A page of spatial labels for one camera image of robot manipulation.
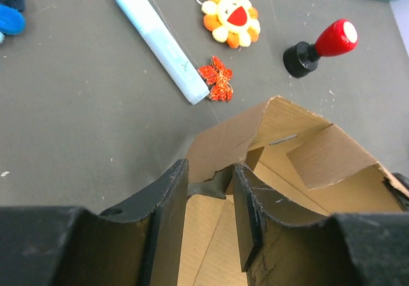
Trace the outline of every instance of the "gray tabletop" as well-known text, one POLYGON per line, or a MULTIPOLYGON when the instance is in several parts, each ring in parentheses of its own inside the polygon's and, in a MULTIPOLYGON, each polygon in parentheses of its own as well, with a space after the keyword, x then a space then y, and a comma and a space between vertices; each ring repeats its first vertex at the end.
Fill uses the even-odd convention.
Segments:
POLYGON ((344 128, 409 175, 409 60, 388 4, 251 0, 261 37, 233 50, 211 39, 195 0, 154 0, 195 66, 233 70, 230 103, 191 106, 114 0, 27 0, 27 28, 0 46, 0 204, 99 211, 158 178, 194 136, 281 94, 344 128), (282 53, 347 18, 360 43, 290 78, 282 53))

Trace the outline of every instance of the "flower plush toy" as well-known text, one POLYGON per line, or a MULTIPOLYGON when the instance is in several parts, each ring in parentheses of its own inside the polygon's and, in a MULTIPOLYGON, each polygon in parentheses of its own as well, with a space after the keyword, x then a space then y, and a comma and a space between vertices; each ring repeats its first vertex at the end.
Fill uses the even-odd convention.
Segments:
POLYGON ((204 26, 213 38, 231 48, 248 47, 259 38, 258 12, 249 0, 207 0, 202 12, 204 26))

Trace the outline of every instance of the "open cardboard box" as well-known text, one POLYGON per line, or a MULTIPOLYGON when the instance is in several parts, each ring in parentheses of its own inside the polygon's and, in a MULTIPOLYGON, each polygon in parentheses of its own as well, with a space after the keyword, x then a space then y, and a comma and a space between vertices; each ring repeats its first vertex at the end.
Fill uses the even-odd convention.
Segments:
MULTIPOLYGON (((322 215, 400 212, 383 184, 405 187, 335 124, 278 96, 200 133, 187 153, 189 182, 246 164, 262 181, 322 215)), ((178 286, 246 286, 234 200, 194 195, 187 203, 178 286)))

